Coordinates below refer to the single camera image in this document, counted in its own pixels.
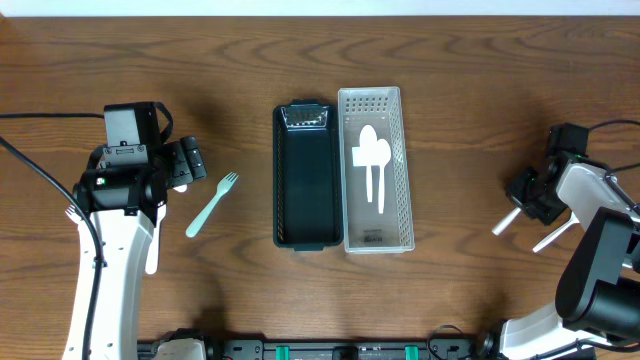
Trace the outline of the white spoon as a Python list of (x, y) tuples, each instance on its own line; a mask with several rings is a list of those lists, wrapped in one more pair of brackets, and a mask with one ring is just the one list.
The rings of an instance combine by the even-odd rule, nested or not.
[(367, 201), (371, 203), (373, 201), (373, 176), (372, 166), (374, 163), (374, 156), (377, 150), (377, 134), (375, 129), (371, 125), (365, 125), (359, 135), (359, 145), (364, 157), (364, 165), (366, 168), (366, 195)]
[(520, 213), (521, 209), (515, 207), (492, 228), (491, 232), (494, 235), (499, 236), (511, 225), (511, 223), (520, 215)]
[(173, 190), (175, 190), (175, 191), (177, 191), (179, 193), (184, 193), (184, 192), (187, 191), (187, 189), (188, 189), (188, 185), (186, 185), (186, 184), (185, 185), (179, 185), (179, 186), (176, 186), (176, 187), (173, 188)]
[(553, 243), (560, 235), (562, 235), (565, 231), (570, 229), (573, 225), (579, 223), (579, 219), (575, 212), (571, 212), (569, 219), (554, 231), (552, 231), (549, 235), (543, 238), (538, 244), (536, 244), (532, 251), (534, 253), (540, 252), (542, 249)]

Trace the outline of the mint green plastic fork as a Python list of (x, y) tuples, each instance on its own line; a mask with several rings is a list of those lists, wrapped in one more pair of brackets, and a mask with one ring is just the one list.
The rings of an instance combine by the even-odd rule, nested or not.
[(194, 220), (185, 230), (185, 235), (188, 238), (194, 238), (200, 232), (207, 219), (217, 206), (218, 202), (231, 190), (238, 177), (239, 175), (237, 173), (230, 172), (219, 181), (219, 183), (217, 184), (216, 193), (213, 198), (201, 210), (201, 212), (194, 218)]

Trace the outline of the white fork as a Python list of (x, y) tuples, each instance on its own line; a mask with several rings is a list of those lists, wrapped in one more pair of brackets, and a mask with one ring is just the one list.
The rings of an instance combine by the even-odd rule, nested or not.
[(167, 212), (167, 205), (164, 204), (158, 208), (156, 225), (153, 232), (152, 241), (150, 243), (147, 259), (145, 263), (145, 273), (147, 275), (153, 275), (157, 272), (159, 265), (159, 251), (160, 251), (160, 231), (161, 224), (164, 220)]
[(83, 219), (77, 213), (76, 208), (73, 205), (70, 205), (65, 209), (65, 215), (76, 225), (79, 225), (83, 222)]

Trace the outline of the white spoon crossing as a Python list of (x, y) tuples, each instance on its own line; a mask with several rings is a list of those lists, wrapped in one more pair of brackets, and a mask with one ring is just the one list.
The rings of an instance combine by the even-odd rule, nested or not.
[(391, 147), (385, 139), (377, 141), (376, 163), (379, 167), (378, 213), (384, 213), (385, 207), (385, 167), (391, 160)]

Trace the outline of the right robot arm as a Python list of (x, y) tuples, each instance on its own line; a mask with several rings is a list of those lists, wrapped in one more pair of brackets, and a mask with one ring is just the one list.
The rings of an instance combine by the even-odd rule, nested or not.
[(639, 284), (622, 276), (639, 268), (639, 211), (606, 165), (567, 161), (555, 187), (585, 233), (552, 303), (500, 325), (478, 347), (489, 359), (559, 359), (587, 348), (639, 349)]

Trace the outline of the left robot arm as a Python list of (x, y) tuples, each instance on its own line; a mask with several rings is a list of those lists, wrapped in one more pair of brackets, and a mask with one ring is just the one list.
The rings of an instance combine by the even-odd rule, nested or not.
[(74, 186), (80, 262), (66, 359), (135, 359), (142, 278), (157, 270), (168, 192), (205, 178), (193, 136), (157, 149), (101, 145)]

